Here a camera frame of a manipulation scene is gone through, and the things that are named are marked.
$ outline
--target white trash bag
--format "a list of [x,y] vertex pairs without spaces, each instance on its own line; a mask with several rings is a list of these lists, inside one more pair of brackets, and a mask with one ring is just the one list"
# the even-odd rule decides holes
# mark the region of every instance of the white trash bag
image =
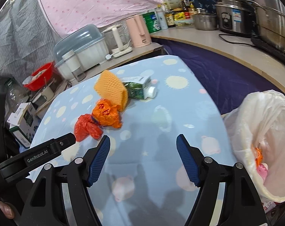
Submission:
[[[224,117],[230,143],[244,164],[262,201],[285,201],[285,96],[274,90],[246,96],[240,107]],[[256,168],[255,148],[268,165],[263,183]]]

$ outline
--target pink kettle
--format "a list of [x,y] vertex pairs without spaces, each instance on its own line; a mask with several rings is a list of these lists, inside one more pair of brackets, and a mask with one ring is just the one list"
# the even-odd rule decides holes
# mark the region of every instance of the pink kettle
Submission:
[[133,47],[143,47],[151,43],[151,37],[142,16],[136,14],[126,19]]

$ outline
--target green can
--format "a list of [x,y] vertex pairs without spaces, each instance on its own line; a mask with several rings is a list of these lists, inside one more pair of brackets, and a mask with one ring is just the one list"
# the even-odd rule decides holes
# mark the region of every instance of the green can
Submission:
[[154,12],[145,13],[142,15],[147,25],[149,33],[160,31],[160,25]]

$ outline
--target red plastic bowl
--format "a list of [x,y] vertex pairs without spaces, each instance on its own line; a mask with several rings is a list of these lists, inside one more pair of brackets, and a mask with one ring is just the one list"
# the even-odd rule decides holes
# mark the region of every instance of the red plastic bowl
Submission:
[[45,85],[44,77],[46,78],[46,81],[49,81],[50,78],[52,77],[53,68],[54,68],[54,62],[50,62],[41,66],[31,75],[35,76],[44,69],[46,69],[46,71],[44,71],[36,80],[24,86],[33,92],[38,91],[40,88],[42,88]]

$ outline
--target blue gripper pad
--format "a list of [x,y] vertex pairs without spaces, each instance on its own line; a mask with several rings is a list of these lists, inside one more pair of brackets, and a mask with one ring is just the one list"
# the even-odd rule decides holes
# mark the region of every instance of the blue gripper pad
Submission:
[[92,184],[98,180],[98,177],[101,174],[110,150],[110,138],[106,136],[104,140],[101,140],[97,148],[98,151],[89,167],[89,177],[87,182],[90,184],[90,186],[92,186]]
[[190,181],[195,184],[195,186],[198,186],[200,183],[199,167],[190,153],[189,143],[186,141],[185,137],[182,134],[179,135],[176,139],[176,147],[184,168],[187,172],[187,176],[189,177]]

